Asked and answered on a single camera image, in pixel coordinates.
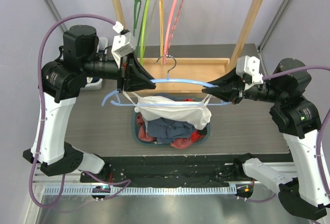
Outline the light blue hanger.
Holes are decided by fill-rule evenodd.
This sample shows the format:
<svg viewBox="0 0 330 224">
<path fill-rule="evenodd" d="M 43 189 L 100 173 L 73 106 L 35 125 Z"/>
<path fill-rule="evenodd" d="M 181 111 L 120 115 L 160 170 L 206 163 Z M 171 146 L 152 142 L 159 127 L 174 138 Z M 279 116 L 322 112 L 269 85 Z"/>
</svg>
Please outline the light blue hanger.
<svg viewBox="0 0 330 224">
<path fill-rule="evenodd" d="M 157 58 L 145 58 L 143 67 L 155 79 L 165 79 L 167 71 L 170 71 L 170 78 L 189 79 L 200 82 L 210 82 L 223 76 L 229 65 L 229 58 L 167 58 L 166 64 Z M 137 94 L 140 96 L 149 96 L 156 93 L 168 93 L 179 97 L 201 98 L 203 87 L 188 83 L 157 83 L 154 90 L 141 90 Z"/>
</svg>

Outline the pink hanger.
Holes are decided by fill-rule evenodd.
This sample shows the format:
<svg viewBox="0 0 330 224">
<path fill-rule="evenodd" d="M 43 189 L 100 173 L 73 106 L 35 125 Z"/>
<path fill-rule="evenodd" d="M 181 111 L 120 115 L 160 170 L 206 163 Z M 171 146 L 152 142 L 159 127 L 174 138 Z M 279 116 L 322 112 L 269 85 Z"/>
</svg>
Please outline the pink hanger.
<svg viewBox="0 0 330 224">
<path fill-rule="evenodd" d="M 166 36 L 165 36 L 165 42 L 163 48 L 163 55 L 164 55 L 162 59 L 163 65 L 167 63 L 167 55 L 170 50 L 171 42 L 174 36 L 174 32 L 176 30 L 176 25 L 178 23 L 180 14 L 182 12 L 184 1 L 185 0 L 173 0 L 172 3 L 172 7 L 168 18 L 168 24 L 167 24 L 167 30 L 166 30 Z"/>
</svg>

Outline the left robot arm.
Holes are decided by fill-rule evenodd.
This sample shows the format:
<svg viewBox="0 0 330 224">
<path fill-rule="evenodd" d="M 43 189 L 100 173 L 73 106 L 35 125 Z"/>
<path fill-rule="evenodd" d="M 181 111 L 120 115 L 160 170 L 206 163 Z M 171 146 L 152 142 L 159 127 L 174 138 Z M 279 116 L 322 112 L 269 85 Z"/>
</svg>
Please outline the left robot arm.
<svg viewBox="0 0 330 224">
<path fill-rule="evenodd" d="M 120 22 L 113 29 L 117 35 L 111 56 L 98 51 L 96 29 L 89 25 L 72 26 L 63 34 L 60 55 L 41 69 L 40 122 L 33 147 L 23 157 L 38 162 L 41 171 L 51 177 L 88 171 L 98 182 L 105 182 L 110 170 L 95 154 L 83 152 L 65 142 L 70 113 L 87 79 L 114 80 L 119 92 L 155 89 L 153 77 L 135 56 L 136 41 Z"/>
</svg>

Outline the green plastic hanger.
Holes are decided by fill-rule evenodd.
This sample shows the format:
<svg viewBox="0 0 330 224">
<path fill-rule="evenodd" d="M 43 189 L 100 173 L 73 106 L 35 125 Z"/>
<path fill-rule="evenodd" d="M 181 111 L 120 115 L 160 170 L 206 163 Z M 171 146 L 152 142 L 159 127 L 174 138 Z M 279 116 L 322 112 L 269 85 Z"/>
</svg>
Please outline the green plastic hanger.
<svg viewBox="0 0 330 224">
<path fill-rule="evenodd" d="M 135 48 L 135 55 L 136 56 L 138 56 L 139 51 L 140 51 L 141 31 L 139 31 L 137 36 L 136 36 L 136 34 L 137 34 L 139 16 L 140 16 L 140 13 L 141 13 L 141 5 L 142 5 L 142 0 L 134 0 L 133 35 L 137 39 L 137 45 L 136 45 L 136 48 Z"/>
</svg>

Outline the lime green hanger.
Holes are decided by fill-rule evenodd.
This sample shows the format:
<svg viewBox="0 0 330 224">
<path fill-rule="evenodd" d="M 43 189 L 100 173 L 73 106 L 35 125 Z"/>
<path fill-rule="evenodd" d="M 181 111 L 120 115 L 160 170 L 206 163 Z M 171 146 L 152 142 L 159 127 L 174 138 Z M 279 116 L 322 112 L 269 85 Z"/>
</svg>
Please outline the lime green hanger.
<svg viewBox="0 0 330 224">
<path fill-rule="evenodd" d="M 154 2 L 153 5 L 153 10 L 152 10 L 152 14 L 151 14 L 151 20 L 153 18 L 154 15 L 154 10 L 155 10 L 155 6 L 156 6 L 156 1 Z M 150 32 L 150 24 L 146 30 L 147 27 L 147 21 L 148 21 L 148 14 L 149 14 L 149 7 L 150 7 L 150 2 L 151 0 L 146 0 L 145 1 L 145 5 L 144 5 L 144 13 L 143 13 L 143 20 L 141 23 L 141 32 L 140 32 L 140 50 L 139 50 L 139 56 L 140 56 L 140 63 L 143 65 L 144 64 L 144 53 L 145 53 L 145 46 L 146 46 L 146 42 L 148 39 L 148 35 Z"/>
</svg>

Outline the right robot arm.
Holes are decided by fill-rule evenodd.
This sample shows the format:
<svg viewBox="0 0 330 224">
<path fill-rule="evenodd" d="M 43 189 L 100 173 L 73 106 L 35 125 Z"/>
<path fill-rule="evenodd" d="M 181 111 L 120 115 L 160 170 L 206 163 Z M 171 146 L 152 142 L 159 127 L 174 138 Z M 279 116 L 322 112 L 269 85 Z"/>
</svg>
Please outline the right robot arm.
<svg viewBox="0 0 330 224">
<path fill-rule="evenodd" d="M 291 215 L 320 220 L 329 208 L 329 173 L 322 149 L 326 120 L 320 119 L 316 106 L 303 95 L 311 81 L 309 68 L 285 58 L 272 75 L 264 76 L 259 66 L 256 57 L 239 58 L 228 74 L 208 83 L 203 89 L 206 97 L 196 104 L 151 96 L 138 97 L 133 105 L 147 121 L 164 117 L 201 130 L 211 118 L 207 108 L 211 97 L 233 104 L 243 99 L 271 103 L 270 115 L 291 152 L 296 175 L 283 174 L 251 154 L 234 160 L 233 174 L 239 180 L 252 178 L 265 185 Z"/>
</svg>

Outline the yellow hanger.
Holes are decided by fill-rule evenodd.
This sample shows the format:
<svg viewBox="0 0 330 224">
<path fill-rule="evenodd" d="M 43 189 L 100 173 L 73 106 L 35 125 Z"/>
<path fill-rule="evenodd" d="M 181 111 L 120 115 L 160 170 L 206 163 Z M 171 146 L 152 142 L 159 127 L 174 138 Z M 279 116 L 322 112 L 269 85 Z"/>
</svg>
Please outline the yellow hanger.
<svg viewBox="0 0 330 224">
<path fill-rule="evenodd" d="M 164 10 L 163 10 L 163 1 L 159 0 L 159 28 L 160 28 L 160 56 L 161 64 L 163 65 L 163 47 L 164 47 Z"/>
</svg>

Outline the white tank top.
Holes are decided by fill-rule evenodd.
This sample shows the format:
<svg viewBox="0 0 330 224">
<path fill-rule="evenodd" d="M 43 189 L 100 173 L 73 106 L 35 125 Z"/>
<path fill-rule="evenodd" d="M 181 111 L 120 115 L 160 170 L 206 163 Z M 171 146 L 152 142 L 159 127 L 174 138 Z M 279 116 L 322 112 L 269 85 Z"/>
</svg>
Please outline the white tank top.
<svg viewBox="0 0 330 224">
<path fill-rule="evenodd" d="M 207 105 L 211 95 L 200 102 L 173 101 L 162 96 L 141 97 L 132 93 L 137 98 L 133 102 L 135 112 L 140 113 L 146 121 L 165 118 L 173 121 L 187 122 L 197 130 L 202 130 L 211 119 L 211 111 Z"/>
</svg>

